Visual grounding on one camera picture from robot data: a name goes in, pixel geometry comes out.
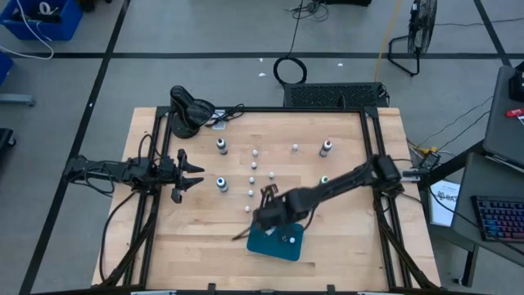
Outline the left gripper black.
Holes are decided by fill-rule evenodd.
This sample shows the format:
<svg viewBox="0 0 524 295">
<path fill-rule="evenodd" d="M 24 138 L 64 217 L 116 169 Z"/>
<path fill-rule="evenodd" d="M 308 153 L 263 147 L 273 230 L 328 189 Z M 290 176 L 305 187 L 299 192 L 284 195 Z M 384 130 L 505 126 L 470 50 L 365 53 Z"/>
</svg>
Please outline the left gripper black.
<svg viewBox="0 0 524 295">
<path fill-rule="evenodd" d="M 203 172 L 204 169 L 186 163 L 187 153 L 184 149 L 178 150 L 177 160 L 178 164 L 169 156 L 162 156 L 160 158 L 158 180 L 161 184 L 173 184 L 174 188 L 172 189 L 171 199 L 175 203 L 181 203 L 183 199 L 181 192 L 190 189 L 192 186 L 204 180 L 202 177 L 185 178 L 183 172 L 200 173 Z"/>
</svg>

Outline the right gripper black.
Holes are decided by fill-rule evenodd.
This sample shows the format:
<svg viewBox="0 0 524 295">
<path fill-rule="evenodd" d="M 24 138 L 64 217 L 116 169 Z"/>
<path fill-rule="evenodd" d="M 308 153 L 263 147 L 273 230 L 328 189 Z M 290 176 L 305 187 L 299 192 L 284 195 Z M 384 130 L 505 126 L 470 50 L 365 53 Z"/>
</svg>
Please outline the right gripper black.
<svg viewBox="0 0 524 295">
<path fill-rule="evenodd" d="M 253 211 L 252 222 L 254 225 L 232 237 L 232 240 L 248 238 L 250 232 L 257 229 L 257 227 L 259 229 L 269 229 L 271 227 L 291 225 L 295 222 L 292 219 L 291 209 L 287 204 L 287 199 L 290 196 L 289 192 L 275 197 L 274 195 L 278 192 L 276 184 L 267 185 L 260 192 L 260 206 Z"/>
</svg>

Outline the teal plastic bin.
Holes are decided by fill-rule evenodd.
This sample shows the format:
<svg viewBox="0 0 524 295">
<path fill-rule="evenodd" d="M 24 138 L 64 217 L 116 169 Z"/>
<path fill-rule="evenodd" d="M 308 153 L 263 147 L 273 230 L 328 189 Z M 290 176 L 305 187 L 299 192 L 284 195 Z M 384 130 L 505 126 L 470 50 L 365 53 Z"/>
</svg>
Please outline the teal plastic bin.
<svg viewBox="0 0 524 295">
<path fill-rule="evenodd" d="M 304 237 L 304 228 L 300 224 L 272 227 L 266 230 L 254 229 L 250 232 L 246 248 L 255 253 L 272 256 L 287 261 L 298 261 Z"/>
</svg>

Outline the black mesh computer case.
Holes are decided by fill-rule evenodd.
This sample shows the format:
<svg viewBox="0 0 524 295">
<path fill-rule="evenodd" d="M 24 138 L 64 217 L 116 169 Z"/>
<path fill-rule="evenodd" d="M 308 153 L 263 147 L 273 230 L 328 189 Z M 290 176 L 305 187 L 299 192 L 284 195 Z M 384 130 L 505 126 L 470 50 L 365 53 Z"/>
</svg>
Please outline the black mesh computer case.
<svg viewBox="0 0 524 295">
<path fill-rule="evenodd" d="M 380 82 L 288 84 L 284 87 L 283 106 L 320 108 L 388 107 L 386 86 Z"/>
</svg>

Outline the black power box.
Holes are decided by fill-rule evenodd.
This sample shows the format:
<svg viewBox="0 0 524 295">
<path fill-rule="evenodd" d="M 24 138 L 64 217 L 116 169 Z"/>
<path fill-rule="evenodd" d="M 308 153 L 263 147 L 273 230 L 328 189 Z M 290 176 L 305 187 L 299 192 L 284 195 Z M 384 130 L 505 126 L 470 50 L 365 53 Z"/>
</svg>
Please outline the black power box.
<svg viewBox="0 0 524 295">
<path fill-rule="evenodd" d="M 425 156 L 422 158 L 422 160 L 418 164 L 418 168 L 432 170 L 436 166 L 439 165 L 439 162 L 440 162 L 440 155 L 438 153 L 428 152 L 425 154 Z"/>
</svg>

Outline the white printed paper sheet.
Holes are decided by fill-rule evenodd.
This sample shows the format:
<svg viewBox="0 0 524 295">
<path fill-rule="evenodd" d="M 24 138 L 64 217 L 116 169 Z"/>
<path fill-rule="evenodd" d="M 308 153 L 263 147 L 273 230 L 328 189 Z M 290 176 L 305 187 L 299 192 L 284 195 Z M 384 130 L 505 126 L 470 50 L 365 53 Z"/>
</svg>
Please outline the white printed paper sheet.
<svg viewBox="0 0 524 295">
<path fill-rule="evenodd" d="M 431 186 L 430 223 L 450 227 L 459 197 L 460 185 L 441 180 Z"/>
</svg>

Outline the grey metal bar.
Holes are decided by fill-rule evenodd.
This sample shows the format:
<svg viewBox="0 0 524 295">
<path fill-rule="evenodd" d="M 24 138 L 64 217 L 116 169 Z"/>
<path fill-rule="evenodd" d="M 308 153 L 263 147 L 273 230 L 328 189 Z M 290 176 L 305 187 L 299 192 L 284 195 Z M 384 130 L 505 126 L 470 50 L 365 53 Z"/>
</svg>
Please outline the grey metal bar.
<svg viewBox="0 0 524 295">
<path fill-rule="evenodd" d="M 28 94 L 0 93 L 0 104 L 20 104 L 34 106 L 35 100 Z"/>
</svg>

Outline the blue plastic crate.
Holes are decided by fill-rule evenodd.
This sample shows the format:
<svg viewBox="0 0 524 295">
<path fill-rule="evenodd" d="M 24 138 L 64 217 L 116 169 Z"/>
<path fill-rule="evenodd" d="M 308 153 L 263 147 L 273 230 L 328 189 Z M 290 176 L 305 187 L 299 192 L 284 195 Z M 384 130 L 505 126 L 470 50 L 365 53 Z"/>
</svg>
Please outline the blue plastic crate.
<svg viewBox="0 0 524 295">
<path fill-rule="evenodd" d="M 0 25 L 19 40 L 71 40 L 82 19 L 77 0 L 8 0 Z"/>
<path fill-rule="evenodd" d="M 7 74 L 11 70 L 13 60 L 4 52 L 0 52 L 0 86 L 7 77 Z"/>
</svg>

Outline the backlit computer keyboard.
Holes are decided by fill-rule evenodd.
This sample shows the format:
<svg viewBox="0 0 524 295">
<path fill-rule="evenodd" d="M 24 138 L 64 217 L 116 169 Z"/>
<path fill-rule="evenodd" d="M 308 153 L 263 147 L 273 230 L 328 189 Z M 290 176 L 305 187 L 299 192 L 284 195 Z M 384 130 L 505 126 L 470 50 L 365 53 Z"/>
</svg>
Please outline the backlit computer keyboard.
<svg viewBox="0 0 524 295">
<path fill-rule="evenodd" d="M 524 243 L 524 198 L 472 196 L 472 208 L 485 241 Z"/>
</svg>

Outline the black floor fan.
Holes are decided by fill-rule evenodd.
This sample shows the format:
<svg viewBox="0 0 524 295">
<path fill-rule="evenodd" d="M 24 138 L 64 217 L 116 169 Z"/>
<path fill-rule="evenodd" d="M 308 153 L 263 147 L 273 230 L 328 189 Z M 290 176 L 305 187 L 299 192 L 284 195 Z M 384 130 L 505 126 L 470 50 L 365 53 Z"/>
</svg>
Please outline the black floor fan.
<svg viewBox="0 0 524 295">
<path fill-rule="evenodd" d="M 430 46 L 436 23 L 437 7 L 438 0 L 413 0 L 410 10 L 408 34 L 393 38 L 388 43 L 388 53 L 386 55 L 387 60 L 407 73 L 410 77 L 414 77 L 420 72 L 420 58 L 427 53 Z M 393 60 L 393 43 L 403 39 L 406 39 L 408 42 L 408 53 L 414 56 L 414 59 L 416 60 L 417 69 L 415 72 L 412 72 Z"/>
</svg>

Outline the grey desk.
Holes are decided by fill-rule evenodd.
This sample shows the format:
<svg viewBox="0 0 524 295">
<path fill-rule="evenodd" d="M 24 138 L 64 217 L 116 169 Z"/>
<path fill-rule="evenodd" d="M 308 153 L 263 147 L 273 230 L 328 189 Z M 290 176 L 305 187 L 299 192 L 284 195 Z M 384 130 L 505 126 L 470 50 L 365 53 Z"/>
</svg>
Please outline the grey desk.
<svg viewBox="0 0 524 295">
<path fill-rule="evenodd" d="M 481 238 L 481 231 L 476 227 L 473 196 L 524 199 L 524 173 L 476 153 L 468 156 L 451 223 L 454 243 L 468 251 L 463 274 L 456 280 L 465 287 L 472 286 L 480 248 L 524 267 L 524 243 L 513 243 L 507 247 Z"/>
<path fill-rule="evenodd" d="M 524 124 L 507 111 L 524 108 L 524 102 L 510 98 L 509 80 L 517 73 L 511 66 L 499 68 L 483 147 L 512 165 L 524 169 Z"/>
</svg>

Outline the black desk device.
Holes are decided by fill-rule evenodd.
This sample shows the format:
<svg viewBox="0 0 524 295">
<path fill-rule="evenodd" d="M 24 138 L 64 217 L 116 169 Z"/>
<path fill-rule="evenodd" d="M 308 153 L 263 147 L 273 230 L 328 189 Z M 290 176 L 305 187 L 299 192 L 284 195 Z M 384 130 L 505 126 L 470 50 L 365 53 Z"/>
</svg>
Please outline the black desk device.
<svg viewBox="0 0 524 295">
<path fill-rule="evenodd" d="M 524 61 L 515 67 L 513 76 L 508 81 L 509 97 L 513 101 L 524 102 Z"/>
</svg>

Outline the black aluminium table frame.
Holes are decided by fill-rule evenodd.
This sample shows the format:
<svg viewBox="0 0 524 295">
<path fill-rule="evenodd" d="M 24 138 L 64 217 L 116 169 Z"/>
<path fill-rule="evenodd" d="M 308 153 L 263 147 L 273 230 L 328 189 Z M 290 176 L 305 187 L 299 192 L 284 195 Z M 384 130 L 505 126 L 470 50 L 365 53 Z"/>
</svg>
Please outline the black aluminium table frame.
<svg viewBox="0 0 524 295">
<path fill-rule="evenodd" d="M 275 183 L 286 191 L 312 186 L 322 176 L 334 178 L 364 163 L 367 150 L 377 145 L 374 136 L 363 136 L 361 125 L 356 113 L 255 109 L 222 130 L 204 128 L 194 138 L 172 138 L 169 153 L 184 149 L 188 160 L 204 169 L 204 180 L 185 192 L 179 204 L 171 200 L 170 188 L 163 188 L 151 253 L 140 252 L 135 260 L 136 266 L 149 265 L 146 286 L 319 291 L 333 285 L 341 291 L 385 290 L 386 267 L 369 188 L 319 206 L 298 261 L 259 255 L 248 251 L 244 241 L 232 240 L 250 224 L 251 211 L 246 213 L 245 207 L 259 205 L 261 187 Z M 226 141 L 226 155 L 219 153 L 218 138 Z M 332 141 L 332 149 L 321 157 L 326 140 Z M 292 150 L 293 144 L 298 151 Z M 226 193 L 217 187 L 219 177 L 228 183 Z"/>
</svg>

